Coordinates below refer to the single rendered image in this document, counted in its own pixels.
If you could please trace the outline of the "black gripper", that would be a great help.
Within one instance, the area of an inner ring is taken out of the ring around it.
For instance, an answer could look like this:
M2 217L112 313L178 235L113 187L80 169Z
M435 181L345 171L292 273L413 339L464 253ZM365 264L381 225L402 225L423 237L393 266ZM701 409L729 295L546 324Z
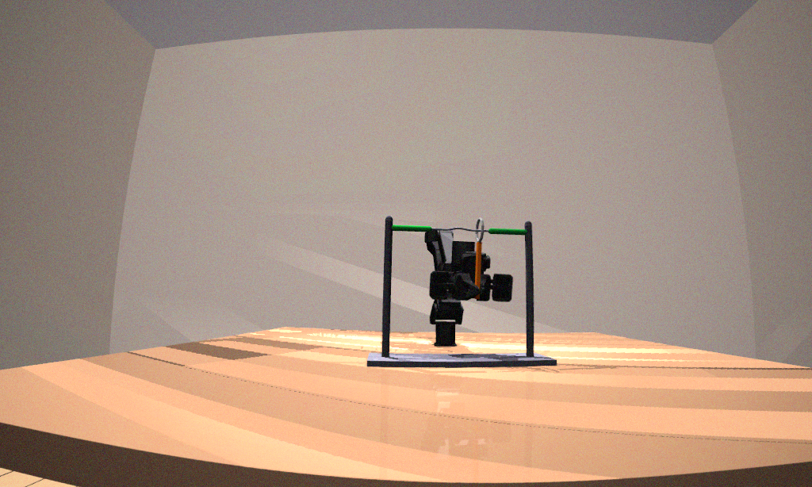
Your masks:
M475 274L463 274L457 271L454 282L447 283L447 271L432 271L431 273L431 298L433 300L447 300L447 288L452 288L449 293L455 294L456 300L468 301L480 294L477 301L488 301L492 290L492 301L511 301L511 291L513 276L511 274L494 274L493 279L488 274L481 274L480 288L475 285Z

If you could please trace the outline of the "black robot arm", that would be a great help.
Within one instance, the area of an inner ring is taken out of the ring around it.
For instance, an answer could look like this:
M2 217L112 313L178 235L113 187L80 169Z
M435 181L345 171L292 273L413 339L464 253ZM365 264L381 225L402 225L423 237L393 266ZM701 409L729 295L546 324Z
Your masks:
M463 274L475 274L475 242L454 241L453 230L431 230L425 232L427 249L434 258L435 271L447 271L447 283L453 283L457 271ZM490 269L490 257L481 254L481 274ZM455 294L449 293L447 300L435 300L431 309L431 324L436 324L435 347L457 347L455 343L455 325L462 325L463 307ZM454 290L454 289L452 289ZM436 320L455 320L436 321Z

